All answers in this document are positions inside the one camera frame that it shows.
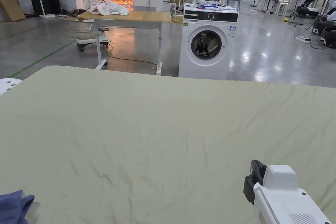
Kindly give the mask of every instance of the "glossy floor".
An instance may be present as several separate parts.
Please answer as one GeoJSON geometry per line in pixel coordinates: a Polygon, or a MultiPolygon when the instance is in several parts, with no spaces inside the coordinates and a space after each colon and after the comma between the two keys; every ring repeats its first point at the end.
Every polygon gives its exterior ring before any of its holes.
{"type": "MultiPolygon", "coordinates": [[[[239,22],[231,42],[228,80],[298,83],[336,87],[336,50],[316,50],[294,40],[294,33],[311,36],[305,30],[310,19],[293,28],[275,17],[261,12],[250,15],[249,2],[242,2],[239,22]]],[[[73,29],[89,24],[30,18],[17,23],[0,24],[0,78],[25,79],[49,65],[84,68],[97,66],[95,44],[78,52],[75,39],[68,38],[73,29]]],[[[177,76],[182,25],[163,25],[162,58],[165,75],[177,76]]],[[[111,28],[113,56],[156,62],[158,31],[111,28]]],[[[107,55],[106,48],[102,54],[107,55]]],[[[148,63],[108,58],[108,69],[152,74],[155,66],[148,63]]]]}

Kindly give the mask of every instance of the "rolling stool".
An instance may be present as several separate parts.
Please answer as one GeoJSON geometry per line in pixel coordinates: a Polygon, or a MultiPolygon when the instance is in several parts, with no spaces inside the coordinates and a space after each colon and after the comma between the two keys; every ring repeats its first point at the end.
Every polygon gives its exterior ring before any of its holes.
{"type": "Polygon", "coordinates": [[[12,79],[12,78],[6,78],[6,79],[0,79],[0,95],[10,90],[12,87],[16,86],[22,82],[19,79],[12,79]]]}
{"type": "Polygon", "coordinates": [[[164,1],[164,4],[169,4],[169,13],[170,14],[174,14],[173,11],[175,10],[175,18],[176,18],[176,3],[175,2],[171,2],[171,1],[164,1]]]}

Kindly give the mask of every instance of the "wrinkled sheet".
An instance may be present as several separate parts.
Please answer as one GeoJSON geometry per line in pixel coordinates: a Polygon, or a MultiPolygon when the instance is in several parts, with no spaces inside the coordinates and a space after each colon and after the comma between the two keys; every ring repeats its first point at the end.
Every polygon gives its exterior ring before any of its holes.
{"type": "Polygon", "coordinates": [[[250,162],[335,222],[336,90],[47,67],[0,96],[0,194],[29,223],[256,223],[250,162]]]}
{"type": "Polygon", "coordinates": [[[90,9],[88,10],[91,14],[95,15],[123,15],[126,16],[129,11],[119,4],[116,4],[110,0],[100,0],[97,4],[94,4],[90,9]]]}

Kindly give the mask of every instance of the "power cord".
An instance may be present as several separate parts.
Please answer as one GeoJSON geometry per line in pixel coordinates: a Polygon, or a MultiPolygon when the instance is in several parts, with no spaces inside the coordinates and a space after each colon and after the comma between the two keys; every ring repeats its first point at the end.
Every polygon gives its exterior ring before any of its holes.
{"type": "Polygon", "coordinates": [[[107,54],[109,57],[111,57],[111,58],[114,58],[114,59],[122,59],[122,60],[130,60],[130,61],[137,61],[137,62],[144,62],[144,63],[149,63],[149,64],[152,64],[152,65],[155,65],[155,66],[157,66],[157,64],[155,64],[155,63],[153,63],[153,62],[149,62],[149,61],[145,61],[145,60],[138,60],[138,59],[124,59],[124,58],[118,58],[118,57],[114,57],[114,56],[112,56],[112,55],[110,55],[110,53],[112,52],[112,50],[113,50],[113,46],[110,44],[110,43],[108,43],[111,47],[112,47],[112,49],[109,51],[109,53],[107,54]]]}

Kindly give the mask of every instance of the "yellow cable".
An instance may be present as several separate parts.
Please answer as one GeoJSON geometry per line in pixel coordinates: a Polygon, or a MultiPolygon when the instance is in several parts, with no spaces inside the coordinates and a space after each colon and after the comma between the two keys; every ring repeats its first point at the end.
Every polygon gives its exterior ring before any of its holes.
{"type": "Polygon", "coordinates": [[[108,43],[111,47],[112,47],[112,49],[109,51],[109,53],[107,54],[109,57],[111,57],[111,58],[114,58],[114,59],[122,59],[122,60],[130,60],[130,61],[138,61],[138,62],[144,62],[144,63],[149,63],[149,64],[153,64],[153,65],[155,65],[155,66],[157,66],[157,64],[155,64],[155,63],[152,63],[152,62],[149,62],[149,61],[145,61],[145,60],[138,60],[138,59],[124,59],[124,58],[118,58],[118,57],[114,57],[114,56],[111,56],[110,55],[110,53],[112,52],[112,50],[113,50],[113,46],[110,44],[110,43],[108,43]]]}
{"type": "Polygon", "coordinates": [[[165,70],[165,68],[159,68],[159,69],[156,69],[156,70],[155,70],[155,72],[154,72],[154,73],[152,73],[152,75],[153,75],[153,74],[155,74],[155,73],[156,73],[157,71],[159,71],[160,69],[163,69],[163,70],[165,70]]]}

